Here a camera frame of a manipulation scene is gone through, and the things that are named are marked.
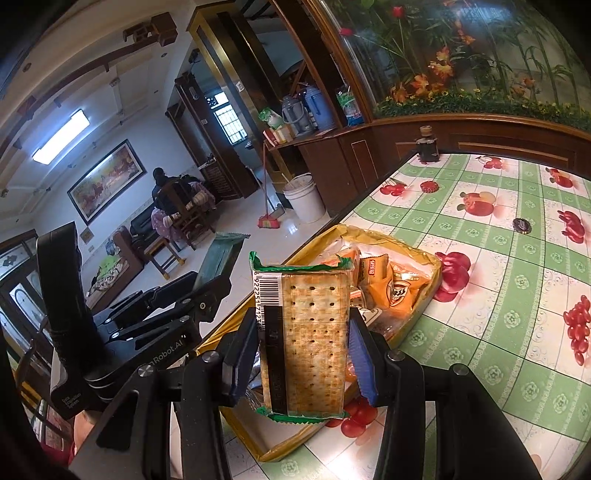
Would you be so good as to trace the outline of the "person's left hand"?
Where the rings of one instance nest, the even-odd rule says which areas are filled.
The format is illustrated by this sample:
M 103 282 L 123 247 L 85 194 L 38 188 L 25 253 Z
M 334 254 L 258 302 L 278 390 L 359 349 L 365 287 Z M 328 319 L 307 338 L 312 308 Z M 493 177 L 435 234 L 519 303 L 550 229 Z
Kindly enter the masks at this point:
M 74 418 L 73 440 L 74 451 L 77 452 L 87 436 L 90 434 L 96 423 L 99 421 L 101 413 L 92 410 L 83 410 Z

